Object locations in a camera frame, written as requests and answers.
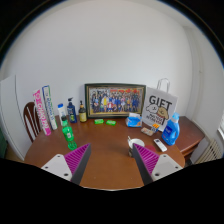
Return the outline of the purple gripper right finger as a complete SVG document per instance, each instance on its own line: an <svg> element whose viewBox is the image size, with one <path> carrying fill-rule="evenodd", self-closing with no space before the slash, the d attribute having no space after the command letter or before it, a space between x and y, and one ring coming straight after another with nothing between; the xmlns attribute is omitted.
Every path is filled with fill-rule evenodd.
<svg viewBox="0 0 224 224"><path fill-rule="evenodd" d="M168 151L156 153L143 146L134 144L133 156L145 185L164 178L183 168L183 164Z"/></svg>

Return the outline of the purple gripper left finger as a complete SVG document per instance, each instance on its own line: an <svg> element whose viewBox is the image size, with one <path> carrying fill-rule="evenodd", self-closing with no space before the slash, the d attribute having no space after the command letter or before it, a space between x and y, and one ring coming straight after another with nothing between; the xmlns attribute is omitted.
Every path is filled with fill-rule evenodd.
<svg viewBox="0 0 224 224"><path fill-rule="evenodd" d="M91 155L91 145L85 144L66 155L56 154L42 169L79 185Z"/></svg>

